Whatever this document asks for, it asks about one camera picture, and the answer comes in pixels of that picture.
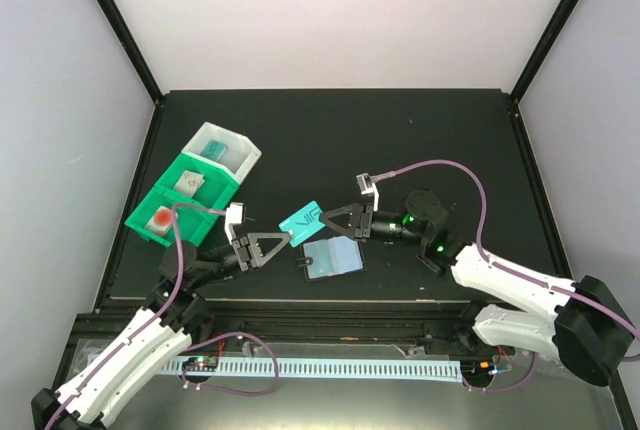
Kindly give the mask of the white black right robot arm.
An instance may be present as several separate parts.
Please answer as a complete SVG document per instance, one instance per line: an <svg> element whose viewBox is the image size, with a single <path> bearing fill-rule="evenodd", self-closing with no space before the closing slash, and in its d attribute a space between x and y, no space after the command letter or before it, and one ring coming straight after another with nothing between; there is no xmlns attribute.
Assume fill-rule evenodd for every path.
<svg viewBox="0 0 640 430"><path fill-rule="evenodd" d="M628 318L608 286L539 273L466 243L447 228L448 212L430 190L411 192L399 213L353 203L324 211L321 222L354 241L417 246L418 260L437 276L491 295L454 329L457 346L476 353L509 346L559 361L582 381L605 387L631 347Z"/></svg>

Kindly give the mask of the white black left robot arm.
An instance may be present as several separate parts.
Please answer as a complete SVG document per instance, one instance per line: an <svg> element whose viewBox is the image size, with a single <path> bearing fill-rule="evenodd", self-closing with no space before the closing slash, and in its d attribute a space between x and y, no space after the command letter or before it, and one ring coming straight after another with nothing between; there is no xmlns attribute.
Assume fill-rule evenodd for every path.
<svg viewBox="0 0 640 430"><path fill-rule="evenodd" d="M109 428L166 363L213 341L215 326L198 290L264 267L289 241L287 232L251 232L206 252L175 241L159 265L161 280L120 334L75 377L33 397L34 427Z"/></svg>

